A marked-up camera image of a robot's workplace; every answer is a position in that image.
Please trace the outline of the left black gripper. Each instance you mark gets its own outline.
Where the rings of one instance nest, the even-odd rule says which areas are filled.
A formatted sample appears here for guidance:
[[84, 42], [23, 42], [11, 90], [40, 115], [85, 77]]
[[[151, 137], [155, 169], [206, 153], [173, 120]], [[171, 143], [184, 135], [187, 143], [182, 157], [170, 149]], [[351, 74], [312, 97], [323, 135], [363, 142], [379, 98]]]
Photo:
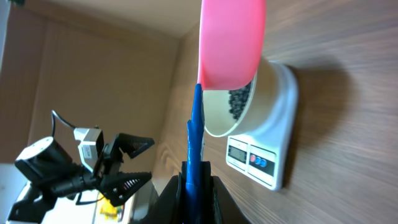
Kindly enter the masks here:
[[152, 138], [119, 133], [110, 143], [104, 142], [103, 133], [96, 140], [98, 159], [91, 175], [93, 187], [101, 187], [101, 193], [112, 206], [124, 205], [142, 186], [151, 180], [150, 172], [123, 173], [120, 166], [123, 153], [134, 159], [155, 144]]

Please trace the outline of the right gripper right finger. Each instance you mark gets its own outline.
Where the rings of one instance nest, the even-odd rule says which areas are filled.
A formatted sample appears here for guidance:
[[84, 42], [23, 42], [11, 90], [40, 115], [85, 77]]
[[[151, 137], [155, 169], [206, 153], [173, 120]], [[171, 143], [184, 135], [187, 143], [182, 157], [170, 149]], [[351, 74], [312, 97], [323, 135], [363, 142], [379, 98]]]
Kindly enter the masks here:
[[201, 162], [202, 223], [250, 224], [218, 176], [211, 175], [209, 161]]

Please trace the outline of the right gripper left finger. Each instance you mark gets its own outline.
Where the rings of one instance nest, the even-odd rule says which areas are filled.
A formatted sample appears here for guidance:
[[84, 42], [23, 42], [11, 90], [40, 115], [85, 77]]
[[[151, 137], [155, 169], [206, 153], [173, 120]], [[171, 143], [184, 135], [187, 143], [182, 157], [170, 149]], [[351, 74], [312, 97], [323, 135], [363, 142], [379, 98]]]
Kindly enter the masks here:
[[182, 174], [173, 176], [153, 204], [148, 214], [138, 224], [183, 224], [185, 221], [185, 182]]

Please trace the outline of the pink scoop blue handle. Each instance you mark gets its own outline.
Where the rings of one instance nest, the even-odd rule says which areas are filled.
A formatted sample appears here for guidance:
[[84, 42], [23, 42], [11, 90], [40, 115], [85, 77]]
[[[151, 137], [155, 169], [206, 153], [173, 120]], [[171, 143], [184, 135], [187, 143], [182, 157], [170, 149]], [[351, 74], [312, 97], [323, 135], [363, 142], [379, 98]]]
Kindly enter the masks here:
[[211, 219], [210, 164], [203, 161], [205, 90], [236, 90], [253, 78], [260, 61], [265, 0], [204, 0], [201, 3], [198, 73], [187, 121], [184, 223]]

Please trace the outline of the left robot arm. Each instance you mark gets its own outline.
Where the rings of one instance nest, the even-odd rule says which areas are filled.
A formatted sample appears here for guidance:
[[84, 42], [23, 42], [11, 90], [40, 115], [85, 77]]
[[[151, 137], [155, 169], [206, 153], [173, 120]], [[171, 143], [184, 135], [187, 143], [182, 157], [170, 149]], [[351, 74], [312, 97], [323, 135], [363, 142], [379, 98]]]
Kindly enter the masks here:
[[29, 181], [27, 191], [11, 207], [9, 221], [41, 223], [58, 198], [81, 197], [87, 190], [99, 191], [114, 207], [124, 205], [151, 180], [150, 172], [121, 172], [123, 155], [131, 159], [154, 145], [152, 138], [120, 133], [109, 144], [99, 135], [81, 142], [81, 158], [89, 165], [76, 164], [54, 137], [43, 138], [26, 147], [14, 165]]

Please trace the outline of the white digital kitchen scale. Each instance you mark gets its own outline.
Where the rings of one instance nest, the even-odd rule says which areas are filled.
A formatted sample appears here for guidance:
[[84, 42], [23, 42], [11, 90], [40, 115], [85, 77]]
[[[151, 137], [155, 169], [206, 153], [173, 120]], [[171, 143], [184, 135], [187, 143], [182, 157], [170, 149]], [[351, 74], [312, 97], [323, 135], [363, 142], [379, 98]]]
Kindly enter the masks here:
[[282, 188], [294, 126], [298, 86], [292, 71], [272, 61], [279, 90], [269, 119], [248, 133], [228, 136], [226, 163], [269, 190]]

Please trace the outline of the white round bowl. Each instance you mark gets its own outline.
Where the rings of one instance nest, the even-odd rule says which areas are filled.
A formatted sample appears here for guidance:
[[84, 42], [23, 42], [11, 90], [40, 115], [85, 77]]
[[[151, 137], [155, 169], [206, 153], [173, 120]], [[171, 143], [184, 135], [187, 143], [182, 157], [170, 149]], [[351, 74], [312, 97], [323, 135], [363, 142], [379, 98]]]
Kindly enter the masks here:
[[252, 80], [248, 100], [239, 119], [229, 112], [227, 90], [205, 90], [203, 108], [205, 131], [216, 138], [248, 133], [257, 129], [270, 115], [279, 90], [277, 73], [271, 63], [261, 59]]

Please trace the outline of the black beans in bowl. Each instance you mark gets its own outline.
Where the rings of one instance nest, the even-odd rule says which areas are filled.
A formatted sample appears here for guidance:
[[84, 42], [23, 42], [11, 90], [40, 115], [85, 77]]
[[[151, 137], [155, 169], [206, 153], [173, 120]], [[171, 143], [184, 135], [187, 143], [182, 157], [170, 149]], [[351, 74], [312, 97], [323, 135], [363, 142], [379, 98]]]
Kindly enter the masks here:
[[229, 113], [233, 119], [238, 120], [246, 106], [251, 91], [252, 82], [238, 90], [230, 90], [229, 93]]

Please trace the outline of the yellow object in background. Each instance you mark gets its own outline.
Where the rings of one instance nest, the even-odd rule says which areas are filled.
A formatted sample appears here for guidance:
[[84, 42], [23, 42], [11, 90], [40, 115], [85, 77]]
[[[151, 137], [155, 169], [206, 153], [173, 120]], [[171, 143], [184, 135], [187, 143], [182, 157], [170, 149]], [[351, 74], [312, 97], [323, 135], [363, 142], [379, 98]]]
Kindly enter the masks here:
[[124, 205], [114, 207], [110, 200], [103, 197], [99, 202], [99, 216], [106, 221], [112, 221], [116, 223], [121, 223], [124, 216]]

